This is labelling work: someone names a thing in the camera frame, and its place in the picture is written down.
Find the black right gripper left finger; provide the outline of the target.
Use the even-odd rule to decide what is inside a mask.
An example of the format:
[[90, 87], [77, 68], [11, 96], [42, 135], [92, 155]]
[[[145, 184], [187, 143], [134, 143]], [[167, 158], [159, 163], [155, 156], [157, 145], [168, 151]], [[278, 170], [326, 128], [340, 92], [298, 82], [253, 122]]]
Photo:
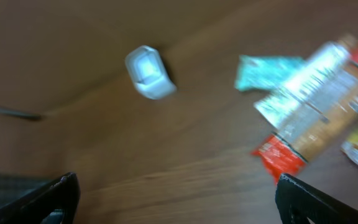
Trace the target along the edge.
[[0, 223], [72, 224], [79, 200], [77, 175], [69, 172], [0, 208]]

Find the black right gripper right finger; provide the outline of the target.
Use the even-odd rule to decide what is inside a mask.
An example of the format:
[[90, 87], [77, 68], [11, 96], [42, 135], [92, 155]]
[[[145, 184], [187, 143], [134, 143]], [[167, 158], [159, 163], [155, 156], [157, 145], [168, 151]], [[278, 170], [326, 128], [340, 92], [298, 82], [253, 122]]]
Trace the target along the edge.
[[283, 223], [358, 223], [358, 210], [290, 174], [280, 176], [275, 203]]

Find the red spaghetti packet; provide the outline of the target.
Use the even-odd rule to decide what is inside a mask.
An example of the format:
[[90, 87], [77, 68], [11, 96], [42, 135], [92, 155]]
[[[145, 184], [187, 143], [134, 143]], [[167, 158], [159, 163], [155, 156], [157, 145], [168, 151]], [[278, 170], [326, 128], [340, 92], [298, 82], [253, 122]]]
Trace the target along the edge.
[[299, 173], [357, 119], [358, 47], [253, 153], [278, 182], [284, 173]]

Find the white tube gold cap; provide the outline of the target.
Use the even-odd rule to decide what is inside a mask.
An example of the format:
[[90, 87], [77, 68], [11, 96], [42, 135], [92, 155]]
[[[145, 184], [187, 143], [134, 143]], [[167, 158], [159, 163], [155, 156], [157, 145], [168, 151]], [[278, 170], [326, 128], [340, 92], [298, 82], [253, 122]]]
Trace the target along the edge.
[[331, 79], [350, 59], [358, 39], [346, 34], [323, 44], [293, 72], [280, 87], [254, 103], [255, 109], [275, 128], [279, 127], [302, 103]]

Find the teal wet wipes packet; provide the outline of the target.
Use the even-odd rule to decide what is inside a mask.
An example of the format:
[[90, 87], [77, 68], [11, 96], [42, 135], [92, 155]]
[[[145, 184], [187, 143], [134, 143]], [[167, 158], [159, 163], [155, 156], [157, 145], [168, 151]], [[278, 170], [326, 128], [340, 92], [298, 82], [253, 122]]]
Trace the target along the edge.
[[272, 91], [304, 65], [301, 57], [240, 55], [234, 88]]

